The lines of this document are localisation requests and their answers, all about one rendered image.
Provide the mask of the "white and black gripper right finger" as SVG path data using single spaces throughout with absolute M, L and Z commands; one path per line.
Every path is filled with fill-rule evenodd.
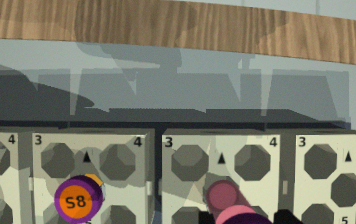
M 304 224 L 288 209 L 279 209 L 274 212 L 273 224 Z

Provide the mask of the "grey bench mat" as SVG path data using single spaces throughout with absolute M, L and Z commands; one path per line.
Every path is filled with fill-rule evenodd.
M 347 122 L 356 130 L 356 65 L 0 39 L 0 120 Z

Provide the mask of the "beige bucket adapter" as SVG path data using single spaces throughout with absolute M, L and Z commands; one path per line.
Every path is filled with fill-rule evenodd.
M 356 130 L 266 132 L 280 135 L 278 210 L 304 224 L 356 224 Z

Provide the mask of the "beige square adapter with five holes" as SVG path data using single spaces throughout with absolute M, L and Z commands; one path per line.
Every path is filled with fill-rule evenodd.
M 0 224 L 36 224 L 32 133 L 55 129 L 0 126 Z
M 277 134 L 256 129 L 167 129 L 159 179 L 162 224 L 198 224 L 198 212 L 207 211 L 207 188 L 220 179 L 235 181 L 259 214 L 273 223 L 279 156 Z
M 54 194 L 82 174 L 95 174 L 106 191 L 101 209 L 83 224 L 152 224 L 155 128 L 65 128 L 32 135 L 36 224 L 73 224 L 58 214 Z M 124 144 L 136 155 L 136 169 L 135 155 Z

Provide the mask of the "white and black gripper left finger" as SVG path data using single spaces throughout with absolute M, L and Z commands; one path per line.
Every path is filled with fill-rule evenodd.
M 216 224 L 213 213 L 199 211 L 198 224 Z

